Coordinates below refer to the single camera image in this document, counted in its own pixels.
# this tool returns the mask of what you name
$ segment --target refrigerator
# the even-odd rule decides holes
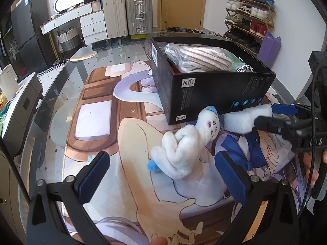
[[[46,0],[22,0],[11,13],[12,29],[26,76],[47,69],[55,61],[50,39],[40,26],[49,19]]]

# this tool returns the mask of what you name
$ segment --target plush toy face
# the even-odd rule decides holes
[[[197,118],[196,126],[201,128],[203,135],[210,141],[213,141],[220,131],[219,118],[214,107],[209,106],[204,108]]]

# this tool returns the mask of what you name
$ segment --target cardboard box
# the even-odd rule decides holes
[[[245,63],[251,72],[174,73],[157,43],[177,42],[224,48]],[[169,125],[197,119],[206,106],[214,106],[218,114],[257,106],[276,74],[250,53],[223,38],[178,33],[151,38],[152,75]]]

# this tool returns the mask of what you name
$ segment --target barcode sticker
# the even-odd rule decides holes
[[[185,78],[182,80],[182,87],[194,87],[195,78]]]
[[[156,64],[156,67],[158,67],[158,52],[156,47],[151,43],[151,52],[152,52],[152,58],[154,60],[154,63]]]
[[[178,121],[178,120],[185,120],[185,119],[186,119],[186,115],[187,115],[187,114],[177,116],[177,117],[176,117],[176,121]]]

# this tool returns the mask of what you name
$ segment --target cable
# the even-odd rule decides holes
[[[306,205],[306,200],[308,198],[309,194],[309,189],[311,186],[311,179],[312,179],[312,174],[313,174],[313,169],[314,169],[314,164],[315,164],[315,155],[316,155],[316,122],[315,122],[315,101],[314,101],[314,92],[315,92],[315,84],[316,84],[316,78],[317,75],[320,71],[320,68],[327,68],[327,66],[322,65],[317,68],[317,70],[313,74],[312,78],[312,86],[311,86],[311,124],[312,124],[312,154],[311,154],[311,164],[310,164],[310,172],[309,172],[309,178],[308,178],[308,184],[305,189],[305,195],[303,197],[303,201],[299,210],[298,218],[300,218],[300,215]]]

